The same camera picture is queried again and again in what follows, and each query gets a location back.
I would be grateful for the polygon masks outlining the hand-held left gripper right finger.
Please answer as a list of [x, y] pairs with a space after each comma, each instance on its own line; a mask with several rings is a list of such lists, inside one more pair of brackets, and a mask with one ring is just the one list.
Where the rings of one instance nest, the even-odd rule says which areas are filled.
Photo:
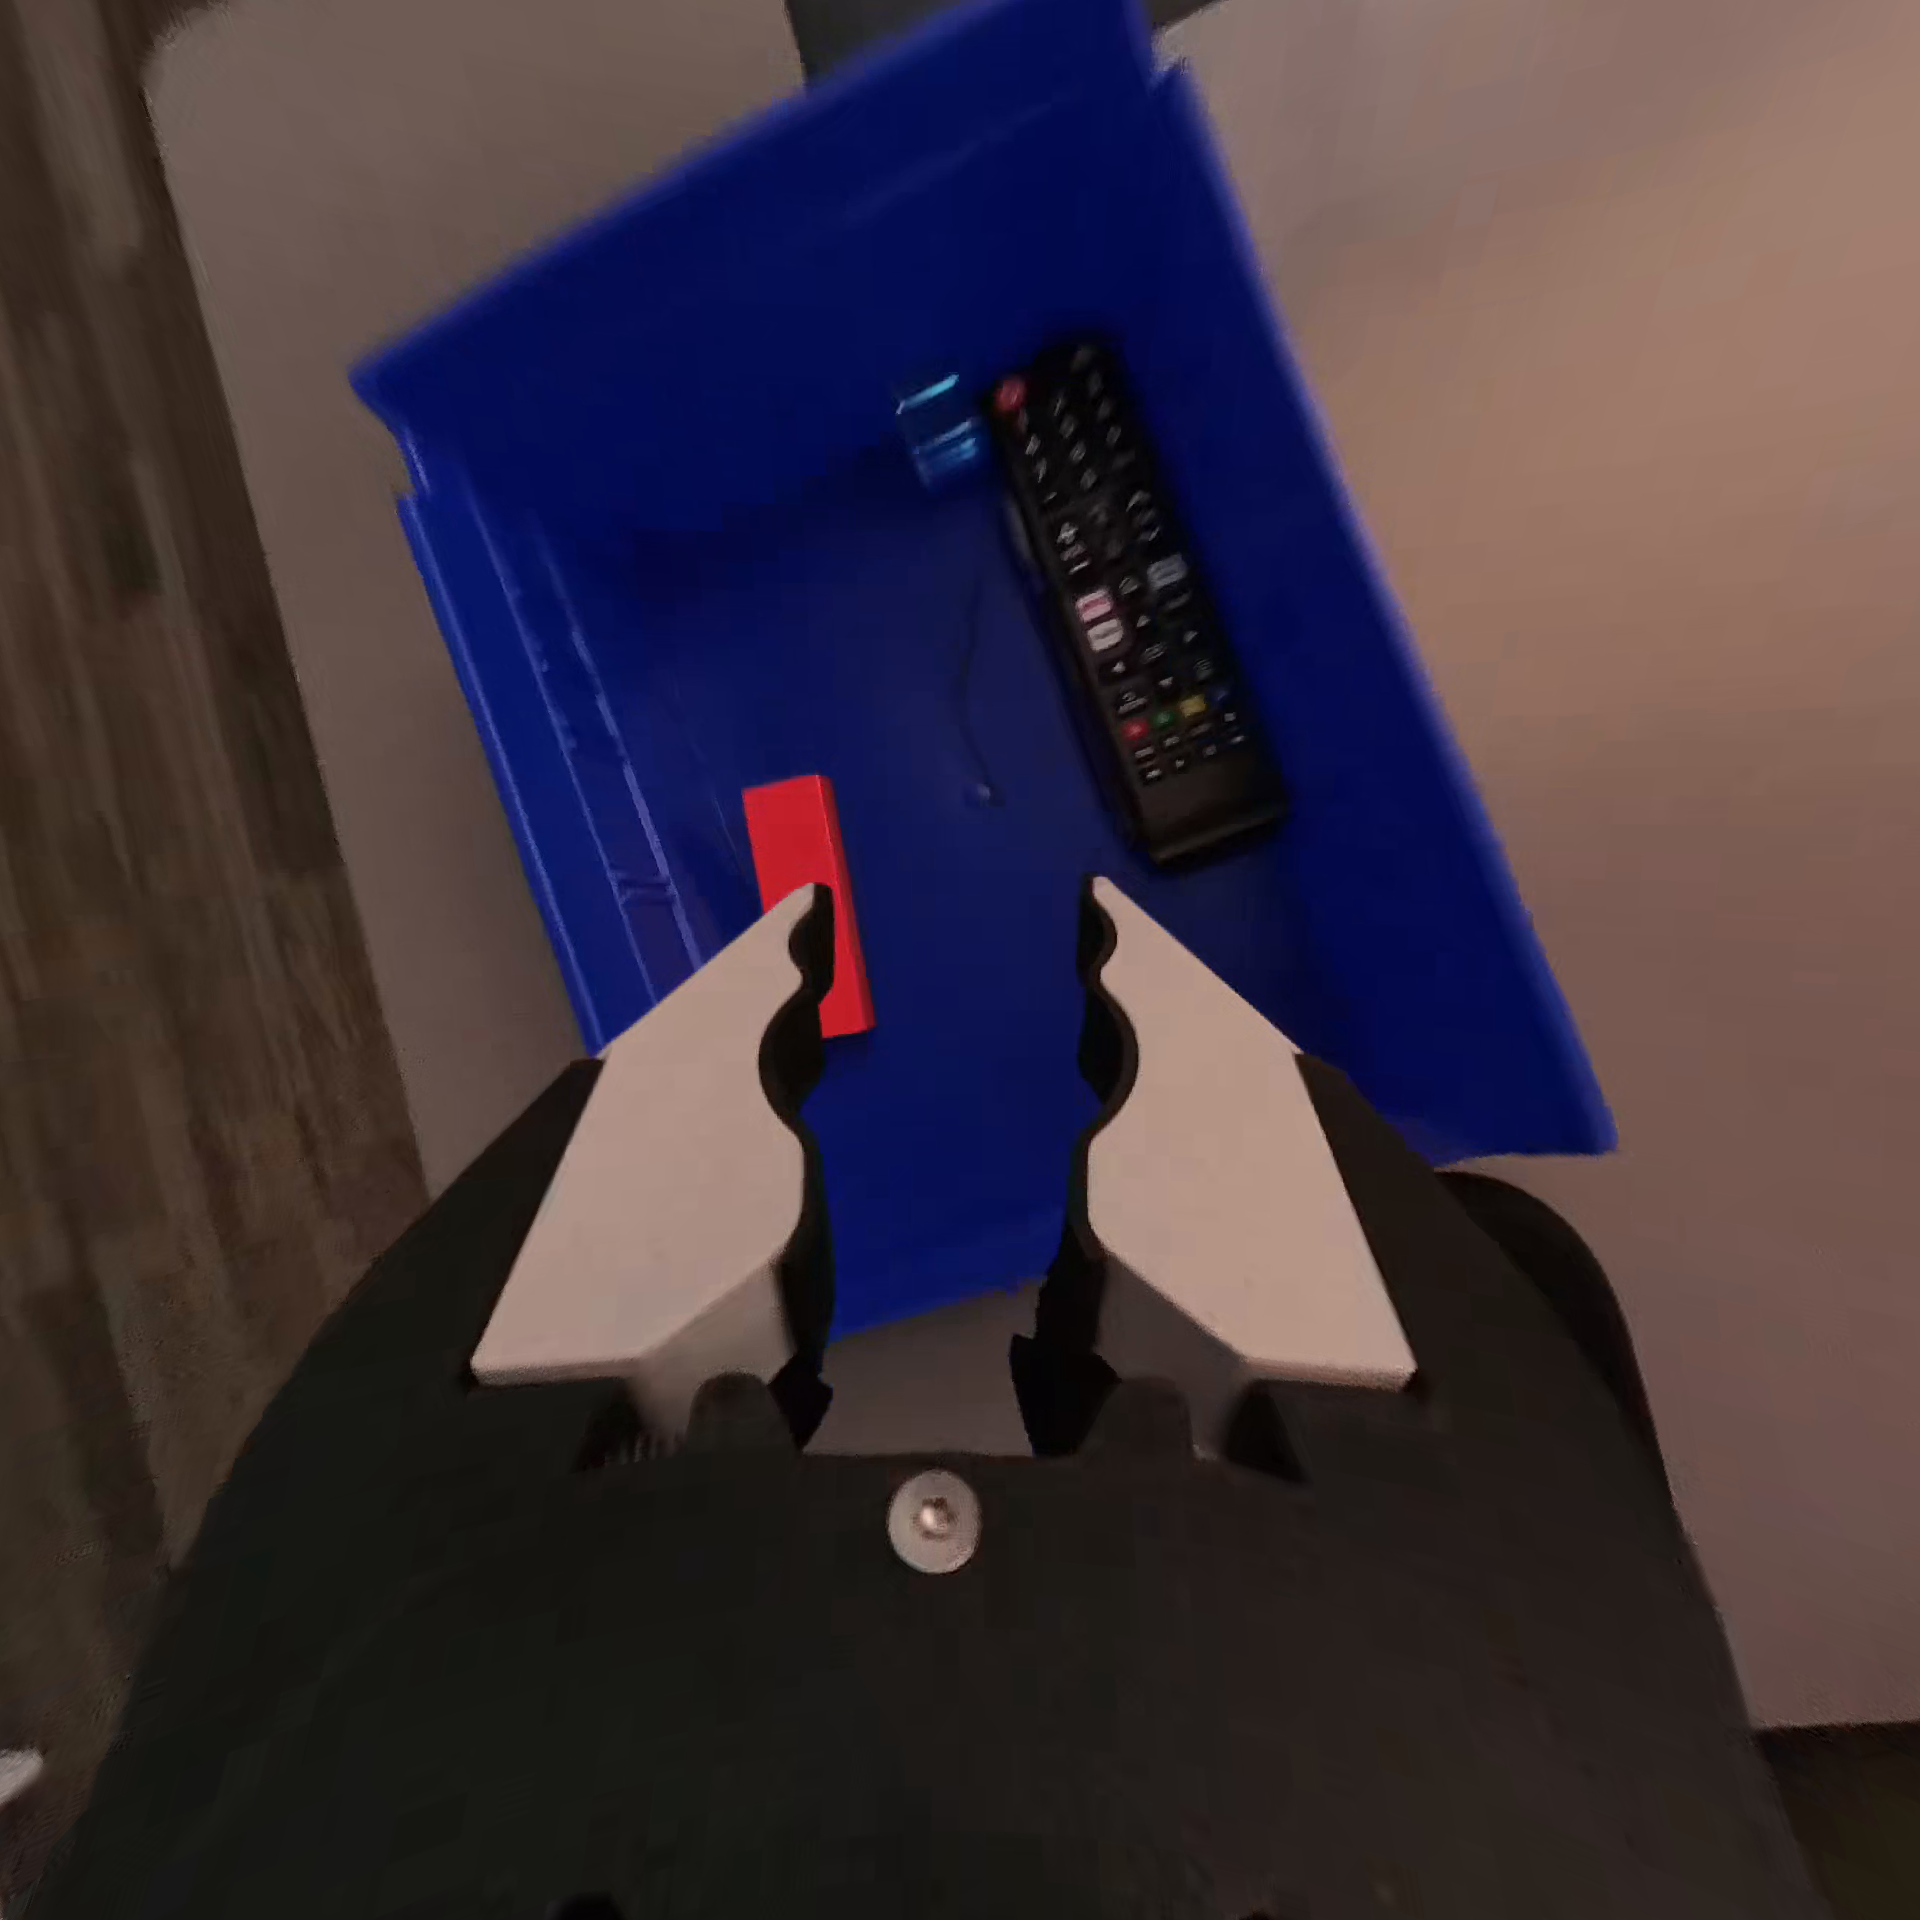
[[1419, 1376], [1295, 1040], [1114, 881], [1085, 891], [1092, 1068], [1074, 1224], [1101, 1303], [1092, 1353], [1231, 1428], [1269, 1384], [1403, 1395]]

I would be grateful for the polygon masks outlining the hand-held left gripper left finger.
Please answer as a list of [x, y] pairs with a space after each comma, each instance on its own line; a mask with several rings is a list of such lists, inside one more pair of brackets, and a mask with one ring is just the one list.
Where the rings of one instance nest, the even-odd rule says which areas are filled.
[[708, 1381], [816, 1361], [834, 1282], [805, 1103], [834, 944], [806, 882], [603, 1047], [476, 1384], [613, 1381], [645, 1428], [687, 1428]]

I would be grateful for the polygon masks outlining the red device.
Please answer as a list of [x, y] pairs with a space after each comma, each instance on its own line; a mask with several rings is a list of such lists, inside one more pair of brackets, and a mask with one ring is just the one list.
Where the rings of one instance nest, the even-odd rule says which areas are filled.
[[808, 886], [830, 893], [833, 975], [820, 1006], [824, 1040], [870, 1035], [875, 999], [833, 783], [818, 775], [763, 783], [749, 787], [740, 805], [763, 911]]

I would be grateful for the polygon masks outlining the black remote control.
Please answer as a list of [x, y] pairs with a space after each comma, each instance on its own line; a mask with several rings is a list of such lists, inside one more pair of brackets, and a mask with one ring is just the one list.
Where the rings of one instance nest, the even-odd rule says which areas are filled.
[[989, 382], [986, 443], [1068, 715], [1122, 840], [1181, 872], [1274, 833], [1284, 775], [1114, 341]]

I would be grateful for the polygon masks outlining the blue plastic bin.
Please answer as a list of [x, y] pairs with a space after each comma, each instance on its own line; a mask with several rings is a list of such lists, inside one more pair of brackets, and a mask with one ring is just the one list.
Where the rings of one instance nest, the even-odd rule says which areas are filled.
[[[1277, 750], [1157, 875], [955, 406], [1107, 335]], [[758, 115], [352, 375], [589, 1051], [758, 918], [743, 793], [830, 780], [876, 1002], [828, 1047], [834, 1331], [1033, 1280], [1092, 1117], [1113, 876], [1433, 1164], [1619, 1144], [1352, 510], [1198, 92], [1141, 4], [970, 4]]]

